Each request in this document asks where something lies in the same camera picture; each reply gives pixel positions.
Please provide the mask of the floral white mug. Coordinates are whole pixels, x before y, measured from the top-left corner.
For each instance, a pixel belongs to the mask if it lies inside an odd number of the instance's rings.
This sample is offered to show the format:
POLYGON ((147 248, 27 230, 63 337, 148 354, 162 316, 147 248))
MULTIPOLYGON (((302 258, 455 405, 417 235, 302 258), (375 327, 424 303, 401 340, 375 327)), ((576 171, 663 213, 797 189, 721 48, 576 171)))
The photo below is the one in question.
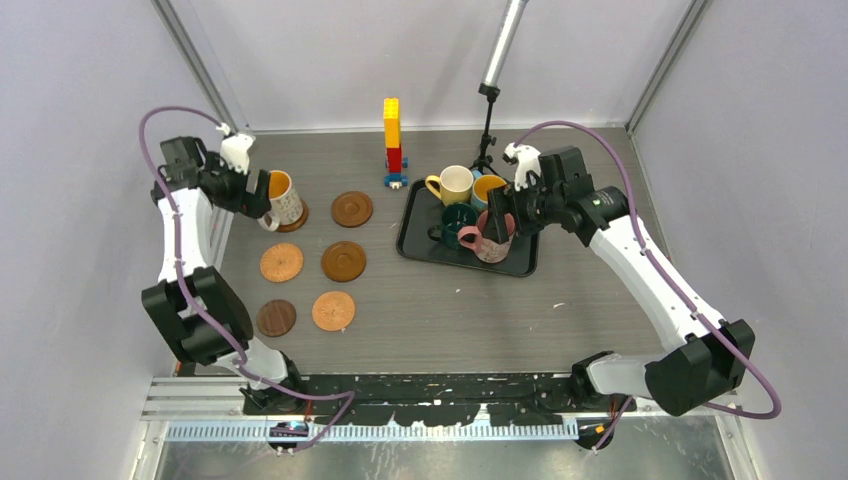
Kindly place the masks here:
POLYGON ((281 170, 270 172, 269 198, 270 211, 257 220, 264 230, 277 232, 280 225, 291 224, 301 216, 302 199, 288 173, 281 170))

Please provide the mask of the pink ghost mug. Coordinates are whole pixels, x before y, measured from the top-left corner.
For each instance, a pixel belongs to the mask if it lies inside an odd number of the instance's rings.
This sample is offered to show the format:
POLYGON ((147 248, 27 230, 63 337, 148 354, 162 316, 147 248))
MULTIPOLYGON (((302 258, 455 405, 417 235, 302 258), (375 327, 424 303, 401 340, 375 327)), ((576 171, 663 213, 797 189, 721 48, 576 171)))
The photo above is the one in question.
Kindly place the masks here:
POLYGON ((515 234, 515 220, 511 214, 505 215, 508 239, 504 243, 497 243, 495 240, 485 238, 482 235, 488 216, 489 212, 483 211, 475 225, 465 226, 459 230, 457 238, 459 244, 471 250, 480 261, 496 264, 503 261, 509 254, 515 234))

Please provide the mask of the dark green mug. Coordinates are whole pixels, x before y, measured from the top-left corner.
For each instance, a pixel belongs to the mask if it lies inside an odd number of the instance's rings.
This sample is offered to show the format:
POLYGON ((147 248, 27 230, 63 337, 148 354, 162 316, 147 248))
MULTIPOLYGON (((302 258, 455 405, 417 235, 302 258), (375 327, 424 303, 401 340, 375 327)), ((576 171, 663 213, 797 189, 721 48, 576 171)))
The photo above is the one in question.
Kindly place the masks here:
POLYGON ((459 231, 466 226, 474 226, 477 218, 477 211, 470 204, 453 203, 444 208, 439 222, 428 229, 427 236, 447 248, 458 250, 459 231))

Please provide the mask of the cream yellow mug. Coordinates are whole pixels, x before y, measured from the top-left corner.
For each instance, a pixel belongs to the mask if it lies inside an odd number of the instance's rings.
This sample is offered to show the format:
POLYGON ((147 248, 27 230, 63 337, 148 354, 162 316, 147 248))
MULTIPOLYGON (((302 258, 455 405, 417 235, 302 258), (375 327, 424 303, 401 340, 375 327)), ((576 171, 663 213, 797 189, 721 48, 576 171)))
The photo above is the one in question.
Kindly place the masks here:
POLYGON ((475 177, 470 169, 461 165, 445 167, 439 175, 429 175, 425 179, 426 188, 440 200, 444 206, 455 203, 467 203, 475 177))

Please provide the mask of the rattan coaster front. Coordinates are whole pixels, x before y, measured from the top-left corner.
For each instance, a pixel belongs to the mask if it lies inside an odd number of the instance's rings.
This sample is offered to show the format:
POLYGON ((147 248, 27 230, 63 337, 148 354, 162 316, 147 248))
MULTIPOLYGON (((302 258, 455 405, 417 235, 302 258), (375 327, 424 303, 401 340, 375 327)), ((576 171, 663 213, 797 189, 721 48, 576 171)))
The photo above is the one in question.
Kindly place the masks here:
POLYGON ((268 281, 282 283, 295 278, 304 265, 302 250, 292 243, 268 248, 260 258, 260 273, 268 281))

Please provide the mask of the rattan coaster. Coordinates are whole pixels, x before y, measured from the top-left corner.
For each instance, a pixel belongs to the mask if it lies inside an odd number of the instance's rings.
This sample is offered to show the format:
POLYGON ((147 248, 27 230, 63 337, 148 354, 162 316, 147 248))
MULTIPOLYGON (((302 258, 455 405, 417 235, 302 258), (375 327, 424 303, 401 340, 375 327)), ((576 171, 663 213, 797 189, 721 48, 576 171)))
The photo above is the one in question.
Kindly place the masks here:
POLYGON ((342 331, 348 327, 356 312, 353 297, 341 291, 330 291, 320 295, 312 307, 312 319, 322 330, 342 331))
POLYGON ((304 265, 302 250, 292 243, 268 248, 260 258, 260 273, 268 281, 282 283, 295 278, 304 265))

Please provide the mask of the dark brown wooden coaster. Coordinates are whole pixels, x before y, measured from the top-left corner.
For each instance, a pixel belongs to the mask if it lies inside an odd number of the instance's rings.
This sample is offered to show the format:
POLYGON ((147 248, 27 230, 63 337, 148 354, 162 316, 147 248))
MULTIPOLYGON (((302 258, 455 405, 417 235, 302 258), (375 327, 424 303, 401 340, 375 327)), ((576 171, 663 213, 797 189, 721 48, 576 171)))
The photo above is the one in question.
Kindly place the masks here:
POLYGON ((286 335, 296 324, 295 306, 283 299, 265 303, 257 315, 257 328, 267 337, 276 338, 286 335))

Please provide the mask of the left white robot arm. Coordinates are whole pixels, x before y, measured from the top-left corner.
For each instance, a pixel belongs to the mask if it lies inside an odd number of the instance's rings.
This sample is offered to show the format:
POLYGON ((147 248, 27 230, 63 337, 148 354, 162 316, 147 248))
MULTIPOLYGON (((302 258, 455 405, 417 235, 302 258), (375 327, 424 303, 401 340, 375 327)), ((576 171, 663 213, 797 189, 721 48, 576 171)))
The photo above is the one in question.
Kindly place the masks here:
POLYGON ((153 167, 151 198, 164 224, 163 264, 142 305, 177 360, 219 366, 249 384, 241 393, 251 408, 298 412, 307 398, 293 362, 255 339, 251 317, 214 265, 210 241, 214 209, 258 219, 271 209, 270 175, 250 180, 252 136, 224 137, 209 151, 197 137, 166 140, 164 163, 153 167))

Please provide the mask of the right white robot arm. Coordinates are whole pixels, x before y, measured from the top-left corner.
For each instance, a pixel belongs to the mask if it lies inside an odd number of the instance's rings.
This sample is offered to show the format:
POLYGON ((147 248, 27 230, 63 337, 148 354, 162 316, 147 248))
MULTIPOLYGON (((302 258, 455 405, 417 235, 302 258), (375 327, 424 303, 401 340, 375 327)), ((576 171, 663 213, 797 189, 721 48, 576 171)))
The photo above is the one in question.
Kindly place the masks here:
POLYGON ((489 192, 485 234, 505 239, 505 217, 511 215, 518 236, 533 236, 548 225, 576 235, 623 282, 664 349, 642 356, 602 351, 575 363, 569 388, 577 406, 596 410, 620 394, 651 399, 681 416, 740 386, 742 361, 755 342, 752 328, 743 320, 726 321, 654 252, 624 192, 596 188, 573 146, 540 152, 509 144, 503 158, 515 166, 515 175, 489 192))

